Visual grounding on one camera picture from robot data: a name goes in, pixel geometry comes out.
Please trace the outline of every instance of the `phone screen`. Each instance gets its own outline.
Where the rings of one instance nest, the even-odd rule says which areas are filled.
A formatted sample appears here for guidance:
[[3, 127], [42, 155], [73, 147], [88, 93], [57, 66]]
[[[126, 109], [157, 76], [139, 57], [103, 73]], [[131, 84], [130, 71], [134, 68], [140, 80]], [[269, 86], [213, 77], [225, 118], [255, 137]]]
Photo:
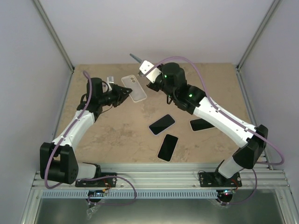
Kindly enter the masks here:
[[151, 124], [149, 126], [149, 129], [151, 130], [151, 132], [153, 132], [154, 135], [157, 135], [174, 123], [175, 120], [169, 114], [167, 114], [161, 119], [157, 120], [155, 123]]
[[214, 125], [210, 124], [206, 120], [203, 120], [202, 118], [191, 120], [190, 124], [194, 132], [214, 127]]
[[162, 146], [160, 148], [158, 158], [169, 162], [171, 160], [171, 157], [172, 157], [172, 154], [173, 154], [174, 148], [176, 147], [177, 142], [178, 142], [177, 137], [167, 134], [165, 136]]

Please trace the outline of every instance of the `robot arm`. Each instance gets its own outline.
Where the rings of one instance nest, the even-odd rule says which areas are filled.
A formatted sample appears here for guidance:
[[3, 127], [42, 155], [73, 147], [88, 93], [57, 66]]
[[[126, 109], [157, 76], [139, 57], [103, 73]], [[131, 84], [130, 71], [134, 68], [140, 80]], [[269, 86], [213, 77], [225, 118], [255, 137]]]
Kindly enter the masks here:
[[[72, 184], [77, 179], [93, 178], [96, 172], [100, 172], [97, 165], [88, 163], [77, 163], [75, 150], [83, 135], [103, 113], [103, 106], [117, 107], [124, 102], [132, 92], [113, 83], [113, 78], [108, 77], [108, 83], [100, 78], [91, 78], [92, 92], [88, 106], [82, 113], [87, 101], [84, 101], [84, 94], [77, 107], [74, 118], [65, 130], [51, 143], [45, 142], [40, 147], [40, 169], [41, 178], [44, 179], [47, 163], [50, 154], [57, 147], [54, 157], [60, 156], [60, 160], [53, 159], [48, 172], [48, 180]], [[107, 91], [103, 92], [103, 83], [107, 84]], [[87, 93], [90, 91], [90, 84], [87, 83]]]
[[[200, 117], [230, 137], [239, 149], [227, 160], [224, 160], [214, 172], [217, 183], [221, 186], [238, 171], [246, 168], [251, 169], [265, 149], [264, 141], [253, 135], [256, 132], [267, 138], [268, 129], [260, 125], [255, 127], [235, 115], [229, 113], [216, 102], [216, 110], [204, 91], [196, 86], [187, 84], [185, 71], [177, 63], [161, 64], [149, 74], [148, 71], [154, 65], [148, 61], [141, 62], [139, 75], [146, 77], [150, 83], [147, 85], [155, 91], [163, 91], [167, 96], [167, 104], [172, 101], [181, 110], [187, 111]], [[241, 128], [219, 111], [224, 112], [228, 117], [240, 122], [245, 128]]]

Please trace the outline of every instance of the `white phone case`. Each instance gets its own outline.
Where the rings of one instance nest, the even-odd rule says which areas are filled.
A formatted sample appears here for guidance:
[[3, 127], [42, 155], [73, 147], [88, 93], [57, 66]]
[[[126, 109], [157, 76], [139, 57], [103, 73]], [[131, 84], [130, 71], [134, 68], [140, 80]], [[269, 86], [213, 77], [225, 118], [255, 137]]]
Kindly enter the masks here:
[[135, 103], [146, 99], [147, 95], [134, 75], [125, 76], [121, 81], [125, 87], [132, 89], [130, 97]]

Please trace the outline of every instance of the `beige marble surface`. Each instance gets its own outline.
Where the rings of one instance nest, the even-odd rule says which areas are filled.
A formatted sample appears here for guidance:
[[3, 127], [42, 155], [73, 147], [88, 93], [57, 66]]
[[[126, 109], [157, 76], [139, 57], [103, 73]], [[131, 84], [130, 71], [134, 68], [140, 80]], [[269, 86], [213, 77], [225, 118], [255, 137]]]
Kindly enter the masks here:
[[[228, 63], [197, 64], [211, 97], [222, 107], [249, 122], [233, 65]], [[188, 83], [202, 88], [200, 79], [188, 64], [181, 64]], [[61, 133], [73, 118], [81, 96], [86, 93], [86, 79], [82, 71], [91, 77], [106, 80], [114, 76], [116, 84], [128, 75], [137, 77], [137, 64], [91, 64], [78, 65], [73, 74], [70, 89], [58, 132]], [[229, 157], [237, 145], [218, 129], [193, 132], [189, 121], [194, 115], [181, 111], [174, 104], [166, 104], [166, 96], [146, 87], [147, 79], [137, 77], [147, 99], [134, 103], [128, 98], [122, 105], [99, 116], [81, 139], [76, 157], [81, 162], [164, 162], [157, 158], [158, 151], [167, 133], [178, 137], [178, 144], [171, 162], [220, 162]], [[176, 124], [154, 136], [148, 126], [170, 114]]]

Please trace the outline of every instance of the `gray wall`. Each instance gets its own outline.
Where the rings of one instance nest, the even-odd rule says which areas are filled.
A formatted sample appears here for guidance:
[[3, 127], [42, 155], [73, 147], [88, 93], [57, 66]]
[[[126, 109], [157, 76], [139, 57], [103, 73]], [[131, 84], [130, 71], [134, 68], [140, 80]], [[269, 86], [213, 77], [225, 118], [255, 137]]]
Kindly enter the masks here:
[[238, 63], [273, 0], [41, 0], [74, 64]]
[[242, 68], [242, 75], [258, 120], [269, 128], [269, 139], [285, 155], [281, 168], [299, 208], [298, 9], [298, 0], [282, 1]]
[[70, 72], [30, 0], [0, 1], [0, 222], [17, 224]]

